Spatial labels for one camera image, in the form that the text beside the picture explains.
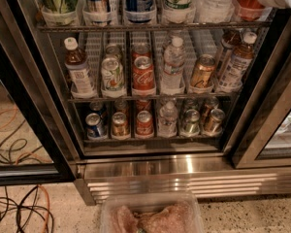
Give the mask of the red coke can top shelf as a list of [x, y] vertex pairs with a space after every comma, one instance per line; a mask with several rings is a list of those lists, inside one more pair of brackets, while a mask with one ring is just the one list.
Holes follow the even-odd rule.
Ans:
[[272, 11], [258, 0], [233, 0], [233, 5], [235, 21], [264, 21]]

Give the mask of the red coke can shelf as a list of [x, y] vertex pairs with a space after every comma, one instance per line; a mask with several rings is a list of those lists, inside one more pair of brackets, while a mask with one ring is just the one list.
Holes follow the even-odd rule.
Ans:
[[132, 93], [134, 95], [152, 95], [155, 92], [154, 66], [148, 56], [135, 59], [132, 69]]
[[272, 11], [258, 0], [233, 0], [233, 5], [235, 21], [264, 21]]

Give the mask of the clear water bottle top shelf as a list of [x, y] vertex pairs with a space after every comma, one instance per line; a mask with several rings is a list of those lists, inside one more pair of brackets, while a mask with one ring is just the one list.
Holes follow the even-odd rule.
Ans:
[[228, 22], [234, 10], [232, 0], [197, 0], [197, 5], [199, 22]]

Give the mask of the tea bottle right middle shelf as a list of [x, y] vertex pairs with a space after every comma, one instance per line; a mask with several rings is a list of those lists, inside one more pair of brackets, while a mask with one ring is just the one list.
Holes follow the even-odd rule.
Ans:
[[254, 43], [257, 35], [245, 32], [242, 41], [234, 47], [222, 74], [217, 78], [221, 90], [233, 89], [240, 85], [242, 77], [254, 57]]

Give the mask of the white green can top shelf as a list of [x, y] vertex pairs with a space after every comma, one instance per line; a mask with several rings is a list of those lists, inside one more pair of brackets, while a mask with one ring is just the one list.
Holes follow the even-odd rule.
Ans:
[[192, 11], [193, 0], [163, 0], [164, 15], [167, 21], [183, 23]]

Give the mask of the gold can middle shelf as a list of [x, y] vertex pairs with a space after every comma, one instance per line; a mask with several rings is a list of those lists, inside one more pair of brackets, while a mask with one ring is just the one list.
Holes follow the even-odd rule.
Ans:
[[211, 77], [215, 69], [215, 59], [210, 54], [202, 54], [196, 61], [189, 82], [191, 93], [209, 91], [212, 87]]

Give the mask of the gold can shelf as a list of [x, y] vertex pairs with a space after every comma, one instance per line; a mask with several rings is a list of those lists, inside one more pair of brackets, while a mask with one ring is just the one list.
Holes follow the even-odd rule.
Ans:
[[117, 112], [113, 114], [112, 132], [115, 137], [125, 137], [130, 134], [129, 123], [125, 113]]
[[203, 133], [207, 136], [217, 136], [222, 132], [225, 113], [221, 109], [212, 109], [203, 126]]
[[189, 82], [191, 93], [209, 91], [212, 87], [211, 77], [215, 69], [215, 59], [210, 54], [202, 54], [196, 61]]

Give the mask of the gold can bottom shelf right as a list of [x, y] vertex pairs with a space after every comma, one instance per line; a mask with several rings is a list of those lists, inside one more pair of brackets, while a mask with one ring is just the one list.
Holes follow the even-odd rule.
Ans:
[[217, 136], [222, 132], [225, 113], [221, 109], [212, 109], [203, 126], [203, 133], [207, 136]]

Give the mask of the red coke can middle shelf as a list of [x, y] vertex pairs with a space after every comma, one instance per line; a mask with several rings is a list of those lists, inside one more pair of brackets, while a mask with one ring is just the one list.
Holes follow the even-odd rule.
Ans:
[[135, 59], [132, 69], [132, 93], [134, 95], [152, 95], [155, 92], [154, 66], [148, 56]]

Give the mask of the blue red bull can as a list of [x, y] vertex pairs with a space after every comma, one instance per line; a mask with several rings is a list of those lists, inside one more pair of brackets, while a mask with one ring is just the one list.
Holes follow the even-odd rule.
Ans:
[[115, 24], [110, 0], [86, 0], [83, 16], [88, 26], [104, 27]]

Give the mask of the tea bottle left middle shelf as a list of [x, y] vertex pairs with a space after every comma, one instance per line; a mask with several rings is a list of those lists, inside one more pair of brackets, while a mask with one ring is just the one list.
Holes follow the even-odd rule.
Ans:
[[65, 56], [65, 66], [68, 69], [70, 78], [76, 88], [79, 98], [91, 98], [95, 95], [95, 85], [93, 75], [88, 65], [87, 54], [79, 47], [74, 37], [64, 40], [67, 50]]

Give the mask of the gold can bottom shelf left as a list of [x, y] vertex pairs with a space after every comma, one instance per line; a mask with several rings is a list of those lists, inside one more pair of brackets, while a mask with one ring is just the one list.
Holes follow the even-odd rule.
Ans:
[[113, 114], [112, 132], [115, 137], [125, 137], [130, 134], [129, 123], [125, 113], [117, 112]]

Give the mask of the blue can bottom shelf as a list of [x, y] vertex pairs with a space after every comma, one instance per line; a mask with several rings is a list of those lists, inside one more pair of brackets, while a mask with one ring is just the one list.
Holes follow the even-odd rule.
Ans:
[[98, 114], [91, 113], [85, 118], [87, 137], [90, 140], [102, 138], [107, 135], [103, 120]]

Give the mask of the left glass fridge door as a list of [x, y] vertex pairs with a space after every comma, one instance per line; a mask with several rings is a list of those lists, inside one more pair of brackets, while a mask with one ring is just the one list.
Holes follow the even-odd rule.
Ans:
[[0, 34], [0, 186], [71, 182], [61, 134], [35, 86], [16, 71], [24, 65], [13, 37]]

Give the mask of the clear plastic food container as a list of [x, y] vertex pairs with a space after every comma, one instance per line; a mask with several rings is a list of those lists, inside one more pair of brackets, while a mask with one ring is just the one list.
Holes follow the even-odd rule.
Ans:
[[99, 233], [204, 233], [204, 226], [191, 192], [155, 192], [108, 198]]

